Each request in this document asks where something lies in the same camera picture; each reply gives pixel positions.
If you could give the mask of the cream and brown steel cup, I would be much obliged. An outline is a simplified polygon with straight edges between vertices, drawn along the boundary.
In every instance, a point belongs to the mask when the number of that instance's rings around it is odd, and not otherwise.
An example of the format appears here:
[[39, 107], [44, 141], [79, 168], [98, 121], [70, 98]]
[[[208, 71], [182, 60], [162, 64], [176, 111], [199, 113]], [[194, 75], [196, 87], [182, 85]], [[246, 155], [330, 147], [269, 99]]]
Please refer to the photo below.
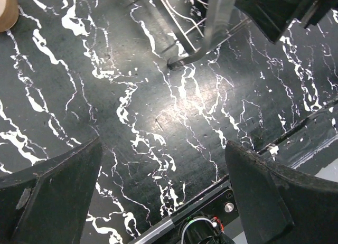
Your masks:
[[17, 0], [1, 0], [0, 32], [12, 28], [19, 17]]

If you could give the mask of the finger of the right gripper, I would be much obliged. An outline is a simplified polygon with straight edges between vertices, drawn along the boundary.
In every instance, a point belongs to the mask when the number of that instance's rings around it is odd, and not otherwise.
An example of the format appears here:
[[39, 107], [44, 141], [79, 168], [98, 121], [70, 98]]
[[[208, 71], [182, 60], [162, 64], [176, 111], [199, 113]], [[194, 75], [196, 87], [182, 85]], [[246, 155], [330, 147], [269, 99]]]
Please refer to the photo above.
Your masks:
[[294, 19], [305, 29], [316, 25], [329, 10], [337, 10], [337, 0], [236, 0], [235, 7], [276, 43]]

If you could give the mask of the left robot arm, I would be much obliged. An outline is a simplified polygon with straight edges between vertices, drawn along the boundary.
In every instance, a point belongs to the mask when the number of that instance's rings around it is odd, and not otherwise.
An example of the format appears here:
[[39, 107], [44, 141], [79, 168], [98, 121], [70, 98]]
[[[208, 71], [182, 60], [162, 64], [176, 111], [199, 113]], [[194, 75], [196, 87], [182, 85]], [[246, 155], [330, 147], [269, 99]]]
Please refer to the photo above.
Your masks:
[[[79, 243], [102, 159], [99, 138], [1, 177], [1, 243]], [[230, 141], [229, 174], [134, 243], [337, 243], [337, 183], [268, 160]]]

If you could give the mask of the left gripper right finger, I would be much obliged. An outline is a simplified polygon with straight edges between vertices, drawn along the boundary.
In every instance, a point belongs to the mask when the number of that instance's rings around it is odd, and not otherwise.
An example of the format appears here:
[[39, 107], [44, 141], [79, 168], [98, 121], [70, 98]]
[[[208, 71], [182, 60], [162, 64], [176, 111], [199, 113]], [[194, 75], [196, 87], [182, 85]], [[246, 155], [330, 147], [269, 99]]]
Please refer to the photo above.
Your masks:
[[247, 243], [337, 243], [337, 183], [230, 140], [225, 161]]

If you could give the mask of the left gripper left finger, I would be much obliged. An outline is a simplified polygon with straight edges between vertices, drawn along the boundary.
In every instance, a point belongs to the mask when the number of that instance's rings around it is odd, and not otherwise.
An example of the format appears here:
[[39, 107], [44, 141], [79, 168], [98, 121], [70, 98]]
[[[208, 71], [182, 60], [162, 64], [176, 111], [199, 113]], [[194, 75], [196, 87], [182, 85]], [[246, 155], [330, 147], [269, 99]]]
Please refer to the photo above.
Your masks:
[[79, 243], [102, 160], [99, 137], [1, 177], [1, 243]]

